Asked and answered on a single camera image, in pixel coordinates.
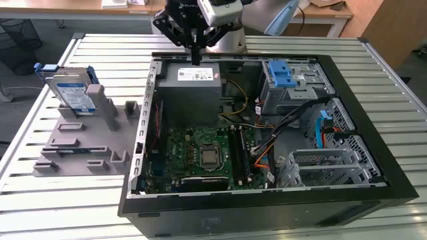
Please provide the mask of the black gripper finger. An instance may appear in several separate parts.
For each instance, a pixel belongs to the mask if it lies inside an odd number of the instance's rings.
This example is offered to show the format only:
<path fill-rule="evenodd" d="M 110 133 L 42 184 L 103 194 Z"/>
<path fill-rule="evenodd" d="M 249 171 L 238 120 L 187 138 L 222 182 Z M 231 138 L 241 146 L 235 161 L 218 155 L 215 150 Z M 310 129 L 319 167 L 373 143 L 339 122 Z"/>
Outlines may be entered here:
<path fill-rule="evenodd" d="M 190 50 L 191 63 L 197 66 L 197 41 L 194 34 L 189 34 L 179 28 L 166 9 L 159 12 L 153 23 L 178 47 L 186 47 Z"/>
<path fill-rule="evenodd" d="M 201 65 L 202 60 L 202 50 L 206 47 L 213 47 L 226 34 L 233 30 L 235 24 L 227 23 L 214 28 L 214 30 L 205 33 L 209 29 L 206 24 L 199 24 L 197 28 L 197 65 Z"/>

